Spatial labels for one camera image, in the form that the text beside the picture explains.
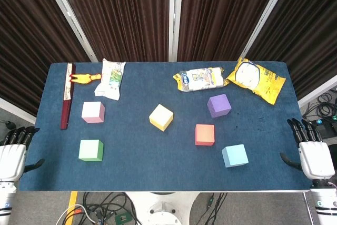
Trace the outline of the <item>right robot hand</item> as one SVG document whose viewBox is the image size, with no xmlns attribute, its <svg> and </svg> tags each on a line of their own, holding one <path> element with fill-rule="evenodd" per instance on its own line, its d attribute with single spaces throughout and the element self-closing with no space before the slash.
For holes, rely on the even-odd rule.
<svg viewBox="0 0 337 225">
<path fill-rule="evenodd" d="M 335 168 L 328 145 L 323 142 L 317 127 L 302 119 L 287 119 L 296 146 L 300 162 L 291 161 L 284 153 L 280 157 L 285 164 L 300 170 L 310 180 L 328 180 L 335 175 Z"/>
</svg>

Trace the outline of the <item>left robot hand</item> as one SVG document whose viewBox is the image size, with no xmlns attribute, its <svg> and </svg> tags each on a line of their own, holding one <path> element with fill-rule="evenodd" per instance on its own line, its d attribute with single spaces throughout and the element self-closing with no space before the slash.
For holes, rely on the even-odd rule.
<svg viewBox="0 0 337 225">
<path fill-rule="evenodd" d="M 35 133 L 34 126 L 10 130 L 1 141 L 1 182 L 16 182 L 26 172 L 42 166 L 45 159 L 26 165 L 26 155 Z"/>
</svg>

